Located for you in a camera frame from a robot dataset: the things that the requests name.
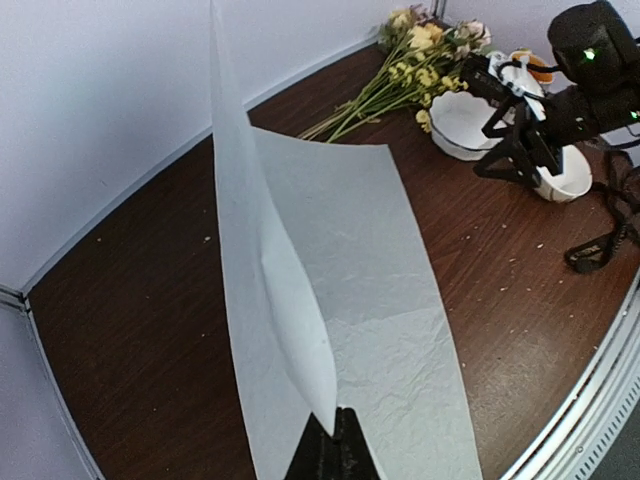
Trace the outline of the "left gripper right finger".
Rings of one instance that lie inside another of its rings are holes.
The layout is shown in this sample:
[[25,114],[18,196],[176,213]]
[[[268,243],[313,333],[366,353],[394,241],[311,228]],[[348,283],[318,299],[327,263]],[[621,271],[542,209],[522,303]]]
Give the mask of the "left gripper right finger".
[[386,479],[352,408],[339,407],[333,436],[338,479]]

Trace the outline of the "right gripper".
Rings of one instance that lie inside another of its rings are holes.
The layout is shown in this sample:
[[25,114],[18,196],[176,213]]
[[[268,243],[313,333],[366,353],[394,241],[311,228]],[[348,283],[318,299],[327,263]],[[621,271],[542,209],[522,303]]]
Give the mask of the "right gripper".
[[579,85],[546,95],[542,101],[517,97],[489,72],[487,56],[470,55],[461,79],[486,100],[500,105],[481,131],[489,139],[503,138],[473,167],[481,178],[541,185],[539,167],[553,175],[563,171],[562,149],[600,134],[600,97]]

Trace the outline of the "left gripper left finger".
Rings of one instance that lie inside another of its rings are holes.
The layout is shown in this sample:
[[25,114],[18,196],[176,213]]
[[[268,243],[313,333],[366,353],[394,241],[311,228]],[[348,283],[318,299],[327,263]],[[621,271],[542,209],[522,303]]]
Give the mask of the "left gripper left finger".
[[340,478],[340,439],[329,435],[314,414],[309,416],[285,480]]

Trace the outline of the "white wrapping paper sheet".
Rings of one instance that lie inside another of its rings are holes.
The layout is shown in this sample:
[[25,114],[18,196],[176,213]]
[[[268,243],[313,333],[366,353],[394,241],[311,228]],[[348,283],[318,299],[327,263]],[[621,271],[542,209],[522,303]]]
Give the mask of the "white wrapping paper sheet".
[[284,479],[314,414],[356,411],[386,479],[481,467],[435,274],[390,150],[253,127],[218,2],[211,15],[215,192],[226,316],[250,455]]

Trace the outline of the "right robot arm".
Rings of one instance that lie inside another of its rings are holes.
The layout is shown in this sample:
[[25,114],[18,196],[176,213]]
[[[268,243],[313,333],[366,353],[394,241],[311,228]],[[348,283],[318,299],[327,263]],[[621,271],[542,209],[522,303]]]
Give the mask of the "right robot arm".
[[500,52],[471,54],[460,78],[497,110],[482,128],[497,140],[475,165],[482,178],[541,184],[564,170],[563,150],[639,120],[639,41],[608,1],[571,7],[548,29],[556,65]]

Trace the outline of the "yellow fake flower bunch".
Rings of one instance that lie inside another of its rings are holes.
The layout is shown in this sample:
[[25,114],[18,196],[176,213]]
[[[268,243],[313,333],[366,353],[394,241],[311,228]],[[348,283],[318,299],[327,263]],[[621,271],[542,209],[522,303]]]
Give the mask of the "yellow fake flower bunch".
[[393,11],[379,30],[378,44],[386,55],[379,71],[354,99],[299,138],[333,143],[403,108],[415,108],[416,121],[429,132],[435,98],[468,88],[461,79],[463,61],[486,52],[491,40],[489,28],[477,20],[448,27],[421,5]]

